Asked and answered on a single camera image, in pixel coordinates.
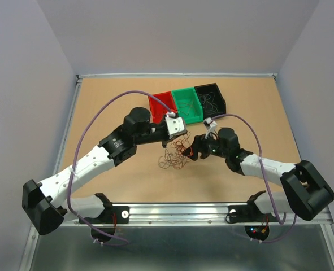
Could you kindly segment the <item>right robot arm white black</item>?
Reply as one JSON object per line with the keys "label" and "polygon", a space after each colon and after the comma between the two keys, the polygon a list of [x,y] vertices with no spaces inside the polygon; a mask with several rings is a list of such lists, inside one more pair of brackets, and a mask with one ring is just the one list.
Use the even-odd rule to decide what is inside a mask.
{"label": "right robot arm white black", "polygon": [[282,187],[280,192],[272,193],[267,189],[251,198],[246,214],[252,220],[278,211],[294,213],[305,221],[311,221],[334,201],[334,191],[311,162],[283,163],[260,158],[241,148],[238,136],[231,128],[221,128],[216,136],[197,135],[192,145],[183,151],[183,156],[193,161],[210,155],[224,159],[227,167],[235,173]]}

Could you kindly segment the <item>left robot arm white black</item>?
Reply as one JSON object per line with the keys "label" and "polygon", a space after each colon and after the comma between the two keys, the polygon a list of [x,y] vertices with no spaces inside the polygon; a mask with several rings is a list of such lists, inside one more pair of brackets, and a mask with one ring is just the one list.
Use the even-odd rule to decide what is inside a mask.
{"label": "left robot arm white black", "polygon": [[166,115],[155,124],[150,122],[150,112],[146,108],[133,108],[123,123],[76,165],[40,182],[27,181],[22,189],[22,208],[40,235],[49,234],[66,218],[68,211],[62,204],[70,193],[129,159],[138,145],[161,142],[165,146],[184,130],[184,121],[178,116]]}

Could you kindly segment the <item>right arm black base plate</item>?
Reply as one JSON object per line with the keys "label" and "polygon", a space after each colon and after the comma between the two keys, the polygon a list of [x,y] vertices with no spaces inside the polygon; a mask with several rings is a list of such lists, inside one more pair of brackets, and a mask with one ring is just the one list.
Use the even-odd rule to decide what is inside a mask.
{"label": "right arm black base plate", "polygon": [[276,222],[277,219],[271,214],[262,213],[257,207],[248,204],[237,204],[227,207],[225,220],[229,224],[236,223],[262,223]]}

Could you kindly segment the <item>black plastic bin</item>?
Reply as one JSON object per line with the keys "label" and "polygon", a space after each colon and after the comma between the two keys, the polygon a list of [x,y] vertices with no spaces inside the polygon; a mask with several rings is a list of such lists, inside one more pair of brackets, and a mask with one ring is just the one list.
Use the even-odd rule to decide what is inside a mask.
{"label": "black plastic bin", "polygon": [[225,99],[217,83],[194,87],[202,107],[203,118],[213,118],[227,113]]}

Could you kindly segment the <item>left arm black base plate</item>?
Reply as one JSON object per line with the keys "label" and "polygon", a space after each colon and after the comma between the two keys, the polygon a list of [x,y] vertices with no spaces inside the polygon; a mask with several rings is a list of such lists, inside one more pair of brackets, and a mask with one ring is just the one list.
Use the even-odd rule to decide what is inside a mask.
{"label": "left arm black base plate", "polygon": [[102,211],[98,217],[85,217],[87,222],[91,224],[128,224],[130,215],[129,206],[112,206],[111,208]]}

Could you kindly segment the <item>red plastic bin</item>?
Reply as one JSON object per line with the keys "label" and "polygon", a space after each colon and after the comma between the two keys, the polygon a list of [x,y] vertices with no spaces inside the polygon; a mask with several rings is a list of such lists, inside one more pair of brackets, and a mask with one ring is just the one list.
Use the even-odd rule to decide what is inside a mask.
{"label": "red plastic bin", "polygon": [[[170,91],[154,94],[154,96],[163,102],[174,113],[177,113],[175,101]],[[151,97],[148,97],[148,100],[153,123],[159,124],[165,117],[167,109]]]}

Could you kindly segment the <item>green plastic bin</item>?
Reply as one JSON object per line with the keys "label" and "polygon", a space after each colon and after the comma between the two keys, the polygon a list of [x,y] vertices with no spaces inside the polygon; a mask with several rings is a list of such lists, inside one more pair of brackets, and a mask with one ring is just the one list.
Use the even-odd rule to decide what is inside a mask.
{"label": "green plastic bin", "polygon": [[203,121],[202,107],[194,88],[171,91],[176,109],[187,125]]}

